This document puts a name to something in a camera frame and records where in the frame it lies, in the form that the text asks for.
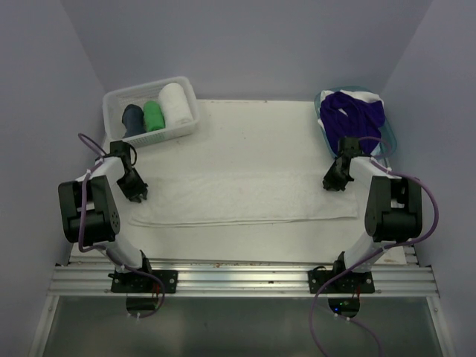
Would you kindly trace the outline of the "white towel pile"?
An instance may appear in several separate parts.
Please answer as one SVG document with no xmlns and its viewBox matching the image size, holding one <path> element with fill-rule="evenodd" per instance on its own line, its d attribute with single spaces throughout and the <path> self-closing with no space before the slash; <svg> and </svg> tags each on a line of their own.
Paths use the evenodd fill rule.
<svg viewBox="0 0 476 357">
<path fill-rule="evenodd" d="M 147 200 L 131 209 L 128 222 L 185 228 L 357 218 L 354 192 L 325 190 L 324 173 L 320 167 L 149 171 Z"/>
</svg>

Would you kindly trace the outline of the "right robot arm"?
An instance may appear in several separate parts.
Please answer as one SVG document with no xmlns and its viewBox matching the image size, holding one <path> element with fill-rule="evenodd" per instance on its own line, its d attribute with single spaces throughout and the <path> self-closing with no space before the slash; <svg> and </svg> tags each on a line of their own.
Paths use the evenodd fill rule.
<svg viewBox="0 0 476 357">
<path fill-rule="evenodd" d="M 344 137 L 323 186 L 344 191 L 355 180 L 368 188 L 364 233 L 333 263 L 331 282 L 340 292 L 351 290 L 358 282 L 357 274 L 369 272 L 391 246 L 417 238 L 422 231 L 421 187 L 364 153 L 358 138 Z"/>
</svg>

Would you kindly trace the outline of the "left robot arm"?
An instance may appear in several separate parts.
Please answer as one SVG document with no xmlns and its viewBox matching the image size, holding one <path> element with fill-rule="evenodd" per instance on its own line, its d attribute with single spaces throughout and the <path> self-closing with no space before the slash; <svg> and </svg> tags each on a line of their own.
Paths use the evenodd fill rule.
<svg viewBox="0 0 476 357">
<path fill-rule="evenodd" d="M 143 251 L 120 233 L 120 214 L 112 188 L 117 186 L 132 203 L 142 203 L 148 185 L 135 168 L 135 148 L 125 141 L 113 141 L 110 150 L 94 166 L 58 187 L 59 206 L 65 238 L 82 253 L 98 251 L 115 266 L 118 275 L 129 274 L 128 282 L 146 292 L 155 282 Z"/>
</svg>

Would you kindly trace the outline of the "dark blue towel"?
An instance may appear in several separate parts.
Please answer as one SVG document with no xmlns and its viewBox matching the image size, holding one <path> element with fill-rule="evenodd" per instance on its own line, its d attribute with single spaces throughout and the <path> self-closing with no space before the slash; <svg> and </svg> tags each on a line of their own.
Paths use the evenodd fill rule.
<svg viewBox="0 0 476 357">
<path fill-rule="evenodd" d="M 122 124 L 126 128 L 125 138 L 144 134 L 146 130 L 142 108 L 135 104 L 129 104 L 123 111 Z"/>
</svg>

